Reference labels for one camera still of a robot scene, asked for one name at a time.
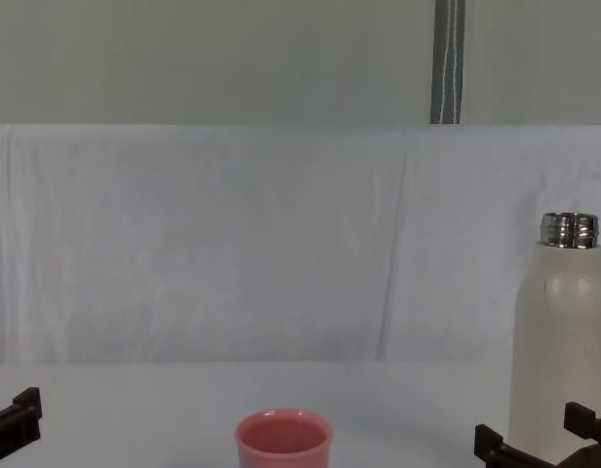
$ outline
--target pink plastic cup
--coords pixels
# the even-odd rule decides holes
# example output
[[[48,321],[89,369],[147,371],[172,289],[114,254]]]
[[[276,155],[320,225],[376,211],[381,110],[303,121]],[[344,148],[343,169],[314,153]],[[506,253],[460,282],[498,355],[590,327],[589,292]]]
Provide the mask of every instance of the pink plastic cup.
[[[305,409],[268,409],[238,424],[240,468],[327,468],[333,430]]]

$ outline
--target white fabric backdrop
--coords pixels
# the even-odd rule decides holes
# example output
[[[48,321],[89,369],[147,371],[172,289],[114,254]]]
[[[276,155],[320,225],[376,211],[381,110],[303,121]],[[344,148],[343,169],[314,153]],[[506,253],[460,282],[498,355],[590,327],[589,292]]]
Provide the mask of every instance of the white fabric backdrop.
[[[403,145],[0,128],[3,359],[375,358]]]
[[[601,127],[0,127],[0,362],[503,360],[550,210]]]

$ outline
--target white table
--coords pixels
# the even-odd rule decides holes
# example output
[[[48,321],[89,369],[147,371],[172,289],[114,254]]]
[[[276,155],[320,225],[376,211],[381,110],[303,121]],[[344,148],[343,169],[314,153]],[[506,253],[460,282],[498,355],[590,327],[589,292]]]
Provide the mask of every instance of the white table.
[[[0,409],[39,386],[44,412],[0,468],[236,468],[235,424],[280,406],[331,420],[333,468],[483,468],[474,425],[505,434],[508,384],[441,363],[0,366]]]

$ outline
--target metal bottle neck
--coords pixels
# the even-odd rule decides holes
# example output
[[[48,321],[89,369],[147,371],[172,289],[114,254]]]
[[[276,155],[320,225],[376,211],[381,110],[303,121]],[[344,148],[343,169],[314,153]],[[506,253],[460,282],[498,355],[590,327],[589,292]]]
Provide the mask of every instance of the metal bottle neck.
[[[597,247],[599,225],[595,214],[546,213],[541,218],[540,244],[561,249]]]

